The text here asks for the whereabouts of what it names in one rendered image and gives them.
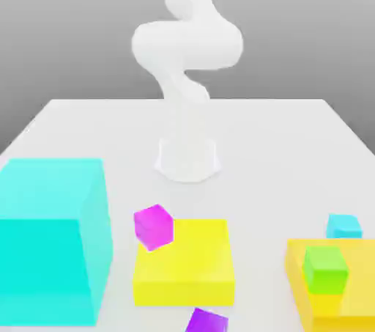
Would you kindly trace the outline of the small magenta cube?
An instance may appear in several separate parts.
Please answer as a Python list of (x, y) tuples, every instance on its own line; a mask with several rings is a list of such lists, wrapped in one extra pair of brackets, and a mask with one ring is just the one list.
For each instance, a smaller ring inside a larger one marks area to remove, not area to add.
[(174, 240), (174, 219), (159, 204), (134, 213), (135, 235), (148, 251)]

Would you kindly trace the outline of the small cyan cube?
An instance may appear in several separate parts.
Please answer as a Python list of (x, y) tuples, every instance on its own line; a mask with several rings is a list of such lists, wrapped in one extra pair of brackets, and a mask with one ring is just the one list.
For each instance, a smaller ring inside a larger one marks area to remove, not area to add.
[(326, 238), (362, 238), (363, 230), (355, 215), (330, 214)]

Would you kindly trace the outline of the small purple cube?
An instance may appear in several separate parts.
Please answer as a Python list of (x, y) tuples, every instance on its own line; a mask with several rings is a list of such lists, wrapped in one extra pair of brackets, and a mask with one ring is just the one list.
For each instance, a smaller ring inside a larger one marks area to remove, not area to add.
[(185, 332), (227, 332), (228, 317), (194, 308)]

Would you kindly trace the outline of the small green cube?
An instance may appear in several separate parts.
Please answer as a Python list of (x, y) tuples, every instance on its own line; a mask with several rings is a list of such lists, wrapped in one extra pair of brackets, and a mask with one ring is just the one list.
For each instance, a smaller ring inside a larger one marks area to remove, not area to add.
[(341, 295), (349, 268), (337, 246), (307, 246), (302, 264), (308, 291), (316, 295)]

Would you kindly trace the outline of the large yellow box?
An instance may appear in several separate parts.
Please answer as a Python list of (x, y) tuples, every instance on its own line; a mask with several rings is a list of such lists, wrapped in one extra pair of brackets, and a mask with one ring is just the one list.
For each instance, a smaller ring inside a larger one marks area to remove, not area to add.
[(173, 242), (138, 245), (133, 274), (136, 306), (233, 306), (234, 264), (224, 219), (177, 219)]

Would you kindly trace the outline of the large cyan box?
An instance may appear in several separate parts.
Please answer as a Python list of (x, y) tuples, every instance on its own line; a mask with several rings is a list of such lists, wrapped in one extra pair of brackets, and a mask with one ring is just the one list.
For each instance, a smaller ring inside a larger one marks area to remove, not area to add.
[(95, 325), (112, 258), (100, 159), (13, 158), (0, 170), (0, 327)]

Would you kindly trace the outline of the large orange box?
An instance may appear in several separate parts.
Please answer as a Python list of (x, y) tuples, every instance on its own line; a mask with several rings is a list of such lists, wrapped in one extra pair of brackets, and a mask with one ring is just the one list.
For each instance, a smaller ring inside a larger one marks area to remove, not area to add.
[[(307, 246), (337, 246), (349, 268), (341, 295), (308, 291), (303, 273)], [(375, 332), (375, 240), (289, 239), (286, 274), (304, 332)]]

